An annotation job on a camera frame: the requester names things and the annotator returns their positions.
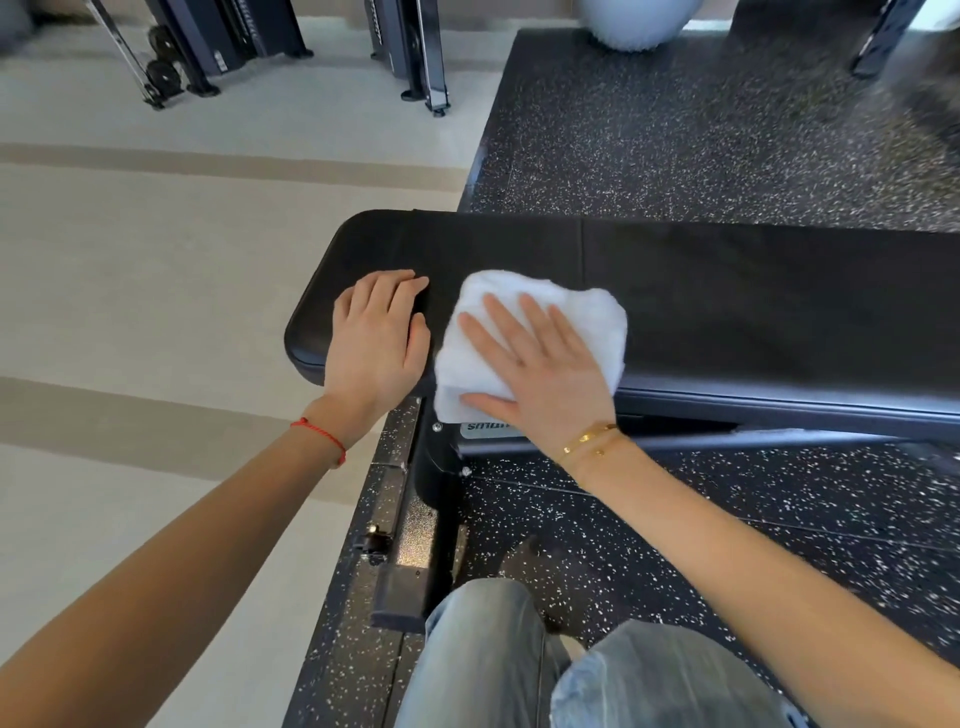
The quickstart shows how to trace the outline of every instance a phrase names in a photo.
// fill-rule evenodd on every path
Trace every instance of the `black leather bench pad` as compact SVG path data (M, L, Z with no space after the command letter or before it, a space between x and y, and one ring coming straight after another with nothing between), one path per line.
M336 296L407 267L431 278L434 349L474 271L610 290L630 318L623 412L960 440L958 234L372 210L287 328L302 374L322 381Z

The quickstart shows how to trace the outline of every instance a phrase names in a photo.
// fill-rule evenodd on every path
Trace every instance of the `person's left hand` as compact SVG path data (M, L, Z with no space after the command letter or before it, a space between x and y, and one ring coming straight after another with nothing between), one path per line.
M377 271L333 305L324 395L303 415L329 423L347 448L400 404L423 374L430 330L423 314L411 318L411 312L428 282L413 271Z

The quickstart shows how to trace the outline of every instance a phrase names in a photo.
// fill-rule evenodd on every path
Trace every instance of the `light blue jeans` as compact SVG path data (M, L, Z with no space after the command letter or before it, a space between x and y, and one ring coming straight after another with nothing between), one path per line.
M631 620L573 665L526 588L470 581L427 621L396 728L805 728L730 651Z

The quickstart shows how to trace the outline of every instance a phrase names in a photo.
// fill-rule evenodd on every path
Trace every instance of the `person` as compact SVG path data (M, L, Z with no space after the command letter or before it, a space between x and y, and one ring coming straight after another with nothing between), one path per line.
M412 271L334 305L323 395L303 420L161 529L0 667L4 725L141 726L220 629L317 481L419 380L430 332ZM614 422L596 363L555 307L527 327L485 299L501 341L469 340L514 395L466 395L521 429L656 548L825 728L960 725L960 671L657 466ZM451 593L396 725L789 726L789 703L719 644L631 621L571 664L516 582Z

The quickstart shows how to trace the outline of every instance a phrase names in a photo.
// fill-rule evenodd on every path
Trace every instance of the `white towel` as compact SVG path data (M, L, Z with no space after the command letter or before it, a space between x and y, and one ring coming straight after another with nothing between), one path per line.
M516 316L530 327L520 309L518 297L529 293L545 310L555 304L577 329L593 357L600 365L611 394L623 375L623 352L627 344L627 312L607 291L570 291L549 280L529 279L509 271L481 271L467 276L460 289L460 298L447 324L444 344L437 354L437 396L434 407L442 423L487 423L494 420L483 412L460 402L466 392L483 392L512 399L510 389L485 362L460 329L457 317L470 313L500 343L503 337L483 306L484 294L493 293Z

